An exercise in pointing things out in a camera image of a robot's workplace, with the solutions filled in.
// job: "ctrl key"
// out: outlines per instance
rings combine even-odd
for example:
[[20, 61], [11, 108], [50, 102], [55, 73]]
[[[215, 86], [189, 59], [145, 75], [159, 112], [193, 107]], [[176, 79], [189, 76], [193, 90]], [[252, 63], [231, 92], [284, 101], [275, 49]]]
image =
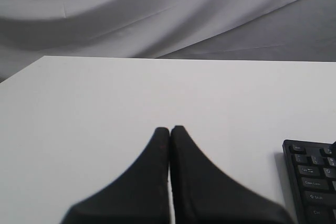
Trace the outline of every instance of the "ctrl key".
[[328, 211], [322, 207], [307, 207], [307, 220], [309, 224], [330, 224]]

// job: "white tabletop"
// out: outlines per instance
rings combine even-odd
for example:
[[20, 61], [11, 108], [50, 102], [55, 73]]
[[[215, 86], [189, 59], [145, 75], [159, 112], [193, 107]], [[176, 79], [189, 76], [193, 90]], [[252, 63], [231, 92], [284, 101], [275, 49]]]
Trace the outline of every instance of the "white tabletop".
[[294, 216], [284, 139], [336, 139], [336, 63], [43, 57], [0, 84], [0, 223], [59, 223], [157, 126]]

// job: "wrinkled fabric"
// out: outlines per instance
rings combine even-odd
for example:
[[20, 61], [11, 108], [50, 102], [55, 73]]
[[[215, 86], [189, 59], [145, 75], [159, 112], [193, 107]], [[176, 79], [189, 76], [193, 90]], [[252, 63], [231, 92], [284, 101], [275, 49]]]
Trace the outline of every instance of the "wrinkled fabric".
[[0, 78], [42, 55], [160, 57], [294, 1], [0, 0]]

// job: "keyboard key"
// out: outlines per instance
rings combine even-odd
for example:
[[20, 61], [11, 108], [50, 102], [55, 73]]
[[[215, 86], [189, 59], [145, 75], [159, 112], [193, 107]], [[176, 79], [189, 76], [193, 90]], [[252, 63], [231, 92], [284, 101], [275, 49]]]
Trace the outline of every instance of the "keyboard key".
[[294, 153], [297, 153], [297, 154], [305, 154], [306, 153], [306, 148], [293, 144], [291, 146], [291, 151], [294, 152]]
[[336, 166], [336, 160], [333, 157], [327, 157], [330, 166]]
[[322, 149], [321, 149], [321, 154], [322, 154], [323, 156], [331, 156], [331, 155], [332, 155], [332, 151], [331, 151], [330, 148], [325, 147], [325, 148], [322, 148]]
[[323, 168], [327, 178], [336, 178], [336, 170], [333, 168]]
[[313, 205], [336, 207], [336, 194], [324, 194], [315, 193], [313, 191], [305, 191], [304, 199]]
[[295, 156], [296, 163], [298, 163], [298, 164], [307, 164], [308, 163], [308, 160], [307, 160], [306, 156], [299, 155], [299, 154], [295, 154], [294, 156]]
[[301, 178], [301, 180], [304, 187], [319, 190], [329, 190], [328, 182], [325, 179]]
[[298, 165], [298, 170], [301, 175], [314, 176], [314, 177], [320, 176], [319, 169], [314, 166]]
[[309, 224], [330, 224], [328, 211], [322, 207], [308, 207], [307, 219]]
[[311, 161], [314, 165], [324, 165], [323, 157], [311, 156]]

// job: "black keyboard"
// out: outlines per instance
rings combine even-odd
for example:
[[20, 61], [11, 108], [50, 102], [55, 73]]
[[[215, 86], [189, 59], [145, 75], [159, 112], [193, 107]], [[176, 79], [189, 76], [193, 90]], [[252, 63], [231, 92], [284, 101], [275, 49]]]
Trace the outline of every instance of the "black keyboard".
[[300, 224], [336, 223], [336, 160], [331, 145], [285, 140], [290, 186]]

